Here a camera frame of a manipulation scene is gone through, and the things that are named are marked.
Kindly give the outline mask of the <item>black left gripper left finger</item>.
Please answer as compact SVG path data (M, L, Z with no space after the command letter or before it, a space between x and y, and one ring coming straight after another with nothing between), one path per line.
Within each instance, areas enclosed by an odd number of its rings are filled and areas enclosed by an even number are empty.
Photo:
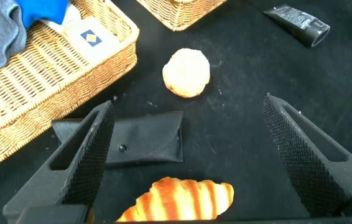
M95 107L3 207L6 218L39 205L92 207L101 185L114 128L110 101Z

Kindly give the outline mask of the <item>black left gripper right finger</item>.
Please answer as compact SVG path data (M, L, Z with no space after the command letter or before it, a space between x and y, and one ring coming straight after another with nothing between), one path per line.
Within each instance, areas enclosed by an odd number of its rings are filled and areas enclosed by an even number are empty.
M262 114L309 214L352 217L352 153L281 98L267 94Z

